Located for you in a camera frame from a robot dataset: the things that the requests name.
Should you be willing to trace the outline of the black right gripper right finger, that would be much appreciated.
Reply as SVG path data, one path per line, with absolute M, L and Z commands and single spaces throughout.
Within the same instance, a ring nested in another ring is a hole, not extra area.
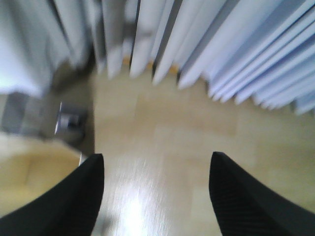
M 262 184 L 223 152 L 213 152 L 209 195 L 223 236 L 313 236 L 314 213 Z

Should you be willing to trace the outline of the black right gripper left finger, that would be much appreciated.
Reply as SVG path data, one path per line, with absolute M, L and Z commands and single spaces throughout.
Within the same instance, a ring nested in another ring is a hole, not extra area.
M 93 154 L 52 189 L 1 217 L 2 236 L 90 236 L 102 202 L 104 160 Z

